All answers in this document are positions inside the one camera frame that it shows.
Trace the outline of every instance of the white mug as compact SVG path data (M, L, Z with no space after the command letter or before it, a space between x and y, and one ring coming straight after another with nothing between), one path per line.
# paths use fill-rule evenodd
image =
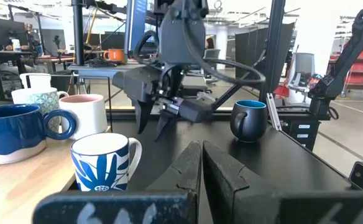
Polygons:
M74 115L77 123L76 131L71 139L77 140L91 134L103 133L107 130L107 116L104 96L99 94L83 94L67 96L60 99L60 109ZM62 129L68 129L68 121L62 118Z
M36 103L40 106L43 115L51 112L52 110L59 109L58 99L61 95L68 96L68 93L64 91L57 91L57 89L53 87L24 88L14 90L12 92L14 104ZM56 116L52 118L49 121L48 126L52 131L58 133L60 117Z
M129 148L136 145L133 160ZM126 190L139 165L142 145L121 134L92 134L75 141L71 158L78 187L82 191Z

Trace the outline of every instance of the blue mug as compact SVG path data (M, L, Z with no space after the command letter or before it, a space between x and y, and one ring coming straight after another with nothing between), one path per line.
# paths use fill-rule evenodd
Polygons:
M129 163L129 148L136 145ZM82 191L126 190L142 156L142 145L134 138L116 133L83 137L71 146L78 187Z
M42 116L39 105L18 104L0 106L0 164L18 162L38 154L46 147L46 137L67 139L75 132L76 121L65 110L53 110ZM61 134L48 124L55 116L63 116L71 124Z

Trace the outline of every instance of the white mug with blue leaf pattern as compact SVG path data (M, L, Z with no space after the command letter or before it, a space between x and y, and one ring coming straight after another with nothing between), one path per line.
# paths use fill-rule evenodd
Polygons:
M129 163L129 148L136 145ZM83 137L71 146L71 158L78 187L82 191L126 190L142 155L142 145L134 138L116 133Z

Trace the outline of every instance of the dark gray mug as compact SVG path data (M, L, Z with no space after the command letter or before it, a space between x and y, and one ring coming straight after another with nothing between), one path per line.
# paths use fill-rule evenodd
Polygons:
M255 100L240 100L232 108L230 128L238 140L254 142L266 131L268 118L266 104Z

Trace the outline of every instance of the black table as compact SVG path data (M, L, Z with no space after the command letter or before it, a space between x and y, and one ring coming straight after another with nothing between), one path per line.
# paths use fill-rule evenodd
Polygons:
M143 146L140 163L128 190L142 191L155 181L193 140L211 141L248 169L286 192L350 190L346 177L283 132L268 125L257 143L239 143L226 119L191 124L179 121L154 142L157 118L149 121L144 132L136 133L134 114L114 115L114 133L138 139ZM201 180L199 223L212 223L208 199Z
M0 62L7 62L7 61L16 61L17 68L19 70L19 74L26 73L27 70L25 69L24 64L21 62L22 56L31 56L31 52L14 52L14 51L3 51L0 50ZM6 99L5 92L3 91L2 86L2 78L0 74L0 101L9 101L10 99Z

